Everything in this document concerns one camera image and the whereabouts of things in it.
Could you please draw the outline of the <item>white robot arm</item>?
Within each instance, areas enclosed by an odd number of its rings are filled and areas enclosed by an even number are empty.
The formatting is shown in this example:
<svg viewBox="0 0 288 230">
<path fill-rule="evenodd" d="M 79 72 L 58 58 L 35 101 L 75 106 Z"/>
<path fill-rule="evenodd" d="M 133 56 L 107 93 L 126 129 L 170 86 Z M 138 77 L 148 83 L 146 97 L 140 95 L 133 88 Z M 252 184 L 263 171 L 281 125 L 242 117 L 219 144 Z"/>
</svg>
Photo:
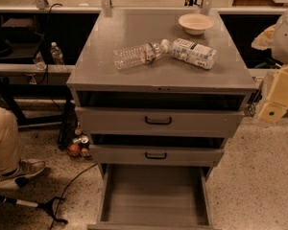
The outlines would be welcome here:
<svg viewBox="0 0 288 230">
<path fill-rule="evenodd" d="M 263 97 L 255 111 L 258 120 L 275 124 L 288 110 L 288 9 L 253 40 L 252 47 L 270 49 L 272 58 L 282 64 L 275 73 L 266 75 Z"/>
</svg>

